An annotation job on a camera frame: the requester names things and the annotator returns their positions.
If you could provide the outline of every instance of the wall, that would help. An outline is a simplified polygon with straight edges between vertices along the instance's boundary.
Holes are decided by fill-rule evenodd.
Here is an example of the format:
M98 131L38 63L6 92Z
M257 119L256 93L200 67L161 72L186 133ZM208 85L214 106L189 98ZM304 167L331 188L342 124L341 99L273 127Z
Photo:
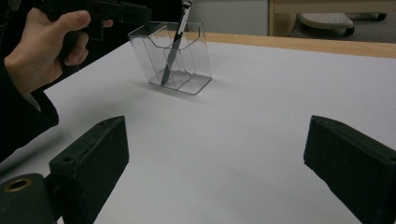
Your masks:
M189 21L209 33L268 35L268 0L194 0Z

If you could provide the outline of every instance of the person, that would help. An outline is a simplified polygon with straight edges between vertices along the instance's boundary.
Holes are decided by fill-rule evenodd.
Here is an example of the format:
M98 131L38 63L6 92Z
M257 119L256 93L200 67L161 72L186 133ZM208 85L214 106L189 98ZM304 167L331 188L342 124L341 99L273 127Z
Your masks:
M28 12L21 41L0 60L0 162L58 124L56 108L40 88L63 73L58 55L64 36L87 27L90 21L85 10L63 14L54 22L37 8ZM104 26L112 23L104 21ZM87 34L78 32L78 41L65 57L65 65L84 62L88 40Z

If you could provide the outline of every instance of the transparent pen holder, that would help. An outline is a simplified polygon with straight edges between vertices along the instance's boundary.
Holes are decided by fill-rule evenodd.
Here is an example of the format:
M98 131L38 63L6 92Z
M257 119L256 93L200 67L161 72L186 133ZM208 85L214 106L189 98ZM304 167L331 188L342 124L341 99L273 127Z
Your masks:
M212 79L201 23L188 22L173 40L176 22L152 22L128 34L148 83L197 94Z

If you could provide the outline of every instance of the black pen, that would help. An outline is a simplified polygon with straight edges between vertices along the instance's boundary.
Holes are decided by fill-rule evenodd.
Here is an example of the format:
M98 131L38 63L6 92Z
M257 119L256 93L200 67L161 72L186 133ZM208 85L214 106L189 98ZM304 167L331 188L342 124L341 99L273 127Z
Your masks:
M178 22L177 30L173 40L174 45L172 45L171 52L169 53L168 56L168 63L166 64L165 70L163 71L163 80L161 81L162 85L168 81L170 74L170 67L168 66L168 64L172 66L172 63L176 58L177 50L180 45L180 41L178 40L181 39L181 37L183 36L184 29L186 28L187 18L189 17L191 5L192 5L192 0L183 3L180 21Z

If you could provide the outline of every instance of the black sleeve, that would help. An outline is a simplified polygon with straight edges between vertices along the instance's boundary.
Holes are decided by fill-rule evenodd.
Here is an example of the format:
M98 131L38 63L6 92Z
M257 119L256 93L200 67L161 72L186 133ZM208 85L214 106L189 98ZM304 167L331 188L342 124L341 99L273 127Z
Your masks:
M59 122L55 107L43 91L35 91L32 96L41 111L19 94L0 59L0 162Z

